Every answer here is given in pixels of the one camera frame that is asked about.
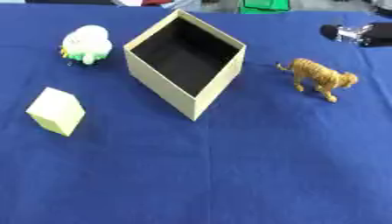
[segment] open box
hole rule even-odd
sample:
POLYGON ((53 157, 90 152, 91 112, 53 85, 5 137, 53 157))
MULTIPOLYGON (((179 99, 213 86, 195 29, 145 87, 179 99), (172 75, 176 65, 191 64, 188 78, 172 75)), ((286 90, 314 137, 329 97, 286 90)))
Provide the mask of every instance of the open box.
POLYGON ((182 10, 124 46, 131 75, 193 121, 241 71, 245 49, 182 10))

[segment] box wall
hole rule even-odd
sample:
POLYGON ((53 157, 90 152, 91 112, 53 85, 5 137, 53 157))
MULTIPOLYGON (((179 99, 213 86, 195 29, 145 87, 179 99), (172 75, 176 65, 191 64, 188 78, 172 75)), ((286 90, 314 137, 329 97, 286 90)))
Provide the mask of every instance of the box wall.
POLYGON ((238 73, 242 70, 242 63, 245 56, 246 47, 243 47, 227 65, 211 80, 208 85, 201 90, 196 97, 195 117, 196 120, 216 97, 230 84, 238 73))
POLYGON ((194 118, 195 99, 192 96, 138 58, 133 52, 128 50, 126 46, 124 47, 124 51, 131 75, 169 102, 181 113, 191 119, 194 118))

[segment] tiger leg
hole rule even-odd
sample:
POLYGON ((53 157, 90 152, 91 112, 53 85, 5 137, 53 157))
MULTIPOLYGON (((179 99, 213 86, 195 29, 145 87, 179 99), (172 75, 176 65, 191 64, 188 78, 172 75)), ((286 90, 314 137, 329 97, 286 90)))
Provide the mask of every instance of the tiger leg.
POLYGON ((300 75, 298 75, 298 73, 294 73, 294 87, 299 92, 304 91, 304 87, 301 85, 301 80, 302 80, 302 77, 300 75))
POLYGON ((317 82, 314 82, 314 90, 321 92, 322 88, 317 82))
POLYGON ((338 98, 331 94, 331 87, 323 87, 321 93, 329 102, 336 102, 338 98))

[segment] green object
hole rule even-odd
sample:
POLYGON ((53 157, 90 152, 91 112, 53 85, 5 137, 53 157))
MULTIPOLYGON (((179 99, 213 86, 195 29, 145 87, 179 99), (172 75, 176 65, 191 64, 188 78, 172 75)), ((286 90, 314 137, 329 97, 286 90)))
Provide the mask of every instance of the green object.
POLYGON ((241 0, 241 14, 275 14, 290 9, 289 0, 241 0))
POLYGON ((243 0, 244 7, 270 11, 288 11, 289 0, 243 0))

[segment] tiger head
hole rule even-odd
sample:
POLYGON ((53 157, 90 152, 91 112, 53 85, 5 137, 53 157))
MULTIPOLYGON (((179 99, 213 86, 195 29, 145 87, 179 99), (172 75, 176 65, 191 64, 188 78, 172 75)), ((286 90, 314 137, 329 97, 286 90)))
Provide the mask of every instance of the tiger head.
POLYGON ((343 73, 340 76, 339 84, 343 88, 350 88, 353 84, 358 82, 358 77, 353 73, 343 73))

